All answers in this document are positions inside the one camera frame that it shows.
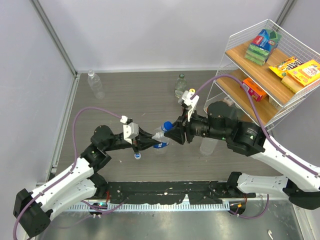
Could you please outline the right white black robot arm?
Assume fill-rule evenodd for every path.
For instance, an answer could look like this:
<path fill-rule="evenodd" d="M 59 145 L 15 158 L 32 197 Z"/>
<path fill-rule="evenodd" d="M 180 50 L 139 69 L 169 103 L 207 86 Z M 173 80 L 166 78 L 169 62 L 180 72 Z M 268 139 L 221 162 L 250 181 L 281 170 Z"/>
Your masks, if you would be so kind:
<path fill-rule="evenodd" d="M 236 111 L 223 101 L 209 105 L 207 116 L 183 114 L 173 123 L 165 137 L 183 145 L 194 137 L 222 140 L 233 152 L 259 160 L 278 171 L 280 176 L 255 176 L 232 172 L 226 193 L 233 198 L 240 194 L 269 194 L 288 197 L 303 209 L 320 207 L 320 168 L 286 149 L 255 123 L 239 120 Z"/>

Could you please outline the amber tea bottle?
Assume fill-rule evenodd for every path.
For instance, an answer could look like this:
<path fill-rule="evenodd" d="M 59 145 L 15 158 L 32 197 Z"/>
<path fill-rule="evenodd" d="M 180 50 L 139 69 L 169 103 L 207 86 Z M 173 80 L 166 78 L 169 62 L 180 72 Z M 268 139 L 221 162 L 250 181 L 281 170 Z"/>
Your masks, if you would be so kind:
<path fill-rule="evenodd" d="M 196 90 L 195 90 L 194 88 L 190 88 L 190 89 L 189 89 L 189 92 L 192 93 L 192 94 L 194 94 L 194 93 L 196 92 Z"/>

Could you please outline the blue label water bottle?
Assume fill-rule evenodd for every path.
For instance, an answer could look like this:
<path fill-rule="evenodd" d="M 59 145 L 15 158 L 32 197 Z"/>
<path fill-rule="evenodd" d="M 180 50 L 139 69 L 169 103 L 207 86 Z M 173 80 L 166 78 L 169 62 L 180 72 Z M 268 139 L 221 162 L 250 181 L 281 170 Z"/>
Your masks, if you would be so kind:
<path fill-rule="evenodd" d="M 154 130 L 154 135 L 152 137 L 154 140 L 160 142 L 158 145 L 153 146 L 156 155 L 165 154 L 167 151 L 167 147 L 170 144 L 170 139 L 165 137 L 165 132 L 161 129 L 162 125 Z"/>

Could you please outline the dark blue bottle cap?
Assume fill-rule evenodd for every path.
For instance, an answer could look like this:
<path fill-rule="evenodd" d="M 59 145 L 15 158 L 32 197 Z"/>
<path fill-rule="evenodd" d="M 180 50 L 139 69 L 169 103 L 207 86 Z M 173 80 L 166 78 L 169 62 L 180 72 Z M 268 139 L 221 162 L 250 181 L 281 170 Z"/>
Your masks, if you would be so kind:
<path fill-rule="evenodd" d="M 173 124 L 170 121 L 165 121 L 161 126 L 161 130 L 167 132 L 173 128 Z"/>

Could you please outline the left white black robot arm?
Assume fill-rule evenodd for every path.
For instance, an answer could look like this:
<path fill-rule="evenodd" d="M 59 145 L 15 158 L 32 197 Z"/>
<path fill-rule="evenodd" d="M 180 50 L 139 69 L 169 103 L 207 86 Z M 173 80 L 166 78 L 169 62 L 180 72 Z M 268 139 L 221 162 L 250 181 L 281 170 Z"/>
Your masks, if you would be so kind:
<path fill-rule="evenodd" d="M 91 197 L 102 199 L 108 184 L 98 172 L 111 160 L 110 151 L 133 149 L 138 154 L 158 143 L 153 134 L 133 122 L 123 125 L 123 131 L 118 134 L 114 134 L 107 125 L 98 126 L 90 145 L 76 156 L 68 168 L 33 190 L 23 188 L 16 194 L 13 239 L 18 238 L 18 226 L 33 238 L 44 232 L 51 221 L 68 207 Z"/>

